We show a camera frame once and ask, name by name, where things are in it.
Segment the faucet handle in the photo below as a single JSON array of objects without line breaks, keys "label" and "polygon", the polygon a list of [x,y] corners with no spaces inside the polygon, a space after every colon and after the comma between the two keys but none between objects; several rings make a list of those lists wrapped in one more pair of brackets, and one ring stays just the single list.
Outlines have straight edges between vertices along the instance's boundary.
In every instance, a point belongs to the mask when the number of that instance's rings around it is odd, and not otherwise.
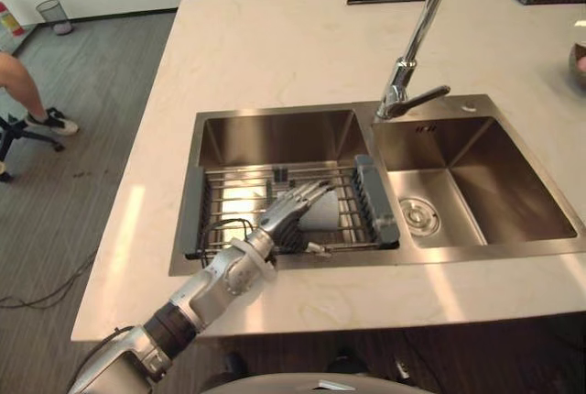
[{"label": "faucet handle", "polygon": [[417,107],[418,105],[422,105],[427,101],[431,101],[432,99],[439,98],[441,96],[445,96],[450,92],[450,87],[448,85],[441,85],[440,87],[436,87],[431,89],[425,93],[420,94],[419,96],[415,96],[414,98],[409,99],[404,103],[397,103],[393,105],[392,108],[392,117],[398,117],[404,115],[406,112],[411,110],[413,107]]}]

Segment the kitchen island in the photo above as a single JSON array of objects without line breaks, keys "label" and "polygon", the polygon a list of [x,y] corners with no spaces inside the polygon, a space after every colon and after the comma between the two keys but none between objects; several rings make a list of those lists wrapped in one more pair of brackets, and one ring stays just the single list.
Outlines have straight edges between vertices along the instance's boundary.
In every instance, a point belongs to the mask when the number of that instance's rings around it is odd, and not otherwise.
[{"label": "kitchen island", "polygon": [[[198,112],[378,99],[421,3],[181,2],[71,339],[147,320],[168,275]],[[409,86],[487,93],[586,219],[586,94],[568,54],[581,5],[444,0]],[[284,270],[201,337],[481,322],[586,310],[586,254]]]}]

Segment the trash can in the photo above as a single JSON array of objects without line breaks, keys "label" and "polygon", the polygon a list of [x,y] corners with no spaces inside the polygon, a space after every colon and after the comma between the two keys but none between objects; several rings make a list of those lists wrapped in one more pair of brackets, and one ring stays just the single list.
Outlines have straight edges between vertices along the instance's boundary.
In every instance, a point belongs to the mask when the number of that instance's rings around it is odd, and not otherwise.
[{"label": "trash can", "polygon": [[73,26],[59,0],[47,0],[38,4],[37,10],[57,35],[67,35],[72,32]]}]

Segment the fire extinguisher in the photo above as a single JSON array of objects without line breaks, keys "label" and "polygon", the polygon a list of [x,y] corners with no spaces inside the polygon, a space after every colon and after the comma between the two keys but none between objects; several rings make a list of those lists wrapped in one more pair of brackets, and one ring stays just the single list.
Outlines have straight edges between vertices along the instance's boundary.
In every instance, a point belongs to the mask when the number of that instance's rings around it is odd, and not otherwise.
[{"label": "fire extinguisher", "polygon": [[25,30],[18,24],[14,16],[2,2],[0,2],[0,23],[2,23],[6,29],[12,32],[12,35],[14,36],[25,33]]}]

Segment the drain strainer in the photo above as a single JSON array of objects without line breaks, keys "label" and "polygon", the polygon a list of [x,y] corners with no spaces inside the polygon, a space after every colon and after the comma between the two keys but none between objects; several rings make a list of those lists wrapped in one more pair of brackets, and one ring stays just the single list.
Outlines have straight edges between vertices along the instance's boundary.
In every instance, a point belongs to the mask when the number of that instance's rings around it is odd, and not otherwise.
[{"label": "drain strainer", "polygon": [[421,199],[399,201],[409,232],[414,236],[430,236],[440,228],[440,218],[431,204]]}]

